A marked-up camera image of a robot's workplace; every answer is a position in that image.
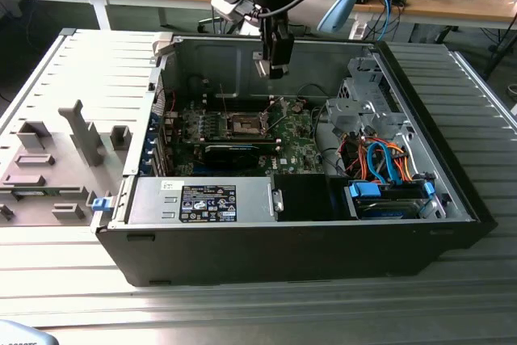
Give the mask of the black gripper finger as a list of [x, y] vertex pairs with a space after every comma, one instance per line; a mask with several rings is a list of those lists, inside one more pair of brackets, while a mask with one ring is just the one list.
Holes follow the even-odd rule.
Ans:
[[272, 28], [269, 39], [269, 78], [280, 79], [284, 76], [284, 68], [288, 66], [291, 59], [294, 35], [289, 30], [288, 23], [279, 21]]
[[272, 21], [271, 17], [261, 19], [261, 38], [263, 41], [263, 59], [271, 61], [272, 59]]

